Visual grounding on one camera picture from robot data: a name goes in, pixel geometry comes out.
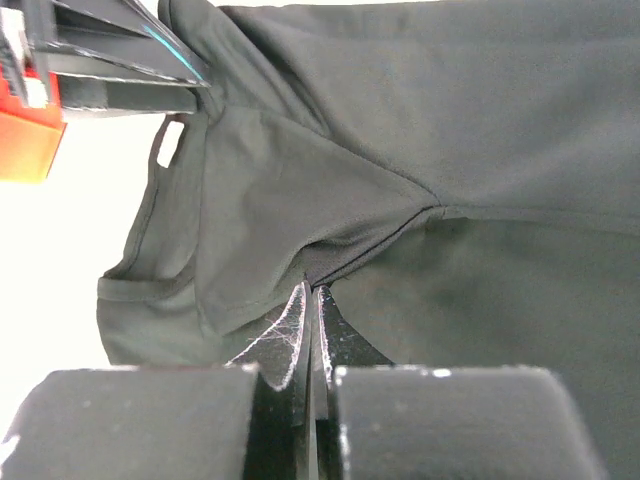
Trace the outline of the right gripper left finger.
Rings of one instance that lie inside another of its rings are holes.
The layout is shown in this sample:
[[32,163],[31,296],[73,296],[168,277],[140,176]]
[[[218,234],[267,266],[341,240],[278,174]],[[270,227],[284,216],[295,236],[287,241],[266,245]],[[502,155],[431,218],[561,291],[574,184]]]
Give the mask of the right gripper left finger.
[[306,479],[311,290],[296,285],[281,314],[229,366],[254,366],[253,398],[243,477]]

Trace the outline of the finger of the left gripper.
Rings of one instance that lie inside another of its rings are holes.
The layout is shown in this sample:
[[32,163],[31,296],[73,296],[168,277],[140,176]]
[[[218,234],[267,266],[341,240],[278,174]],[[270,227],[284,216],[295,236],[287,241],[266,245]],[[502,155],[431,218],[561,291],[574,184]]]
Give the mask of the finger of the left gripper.
[[60,102],[69,114],[123,116],[190,114],[197,110],[194,78],[120,78],[55,73]]
[[54,1],[49,65],[59,75],[208,87],[208,65],[139,1]]

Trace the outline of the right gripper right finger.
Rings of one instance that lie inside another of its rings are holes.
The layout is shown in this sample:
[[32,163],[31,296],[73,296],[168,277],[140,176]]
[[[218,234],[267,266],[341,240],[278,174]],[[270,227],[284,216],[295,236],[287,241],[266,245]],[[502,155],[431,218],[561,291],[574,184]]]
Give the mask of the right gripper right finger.
[[338,456],[332,444],[337,433],[332,424],[331,390],[338,366],[373,367],[393,362],[368,342],[342,316],[327,286],[314,291],[313,399],[320,479],[334,479]]

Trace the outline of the red plastic bin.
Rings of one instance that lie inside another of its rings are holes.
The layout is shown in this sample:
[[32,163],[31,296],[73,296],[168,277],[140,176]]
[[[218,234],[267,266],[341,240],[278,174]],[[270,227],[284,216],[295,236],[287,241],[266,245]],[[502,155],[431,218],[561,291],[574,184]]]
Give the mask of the red plastic bin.
[[1,180],[37,184],[51,169],[67,124],[62,118],[58,77],[49,74],[53,100],[26,108],[1,77]]

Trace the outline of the black t-shirt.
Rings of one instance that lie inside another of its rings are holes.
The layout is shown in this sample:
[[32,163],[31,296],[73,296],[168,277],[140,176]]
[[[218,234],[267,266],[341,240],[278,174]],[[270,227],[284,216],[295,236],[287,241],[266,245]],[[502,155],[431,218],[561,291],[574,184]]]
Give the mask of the black t-shirt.
[[391,360],[529,364],[639,475],[639,5],[162,1],[211,69],[97,322],[120,365],[211,365],[294,287]]

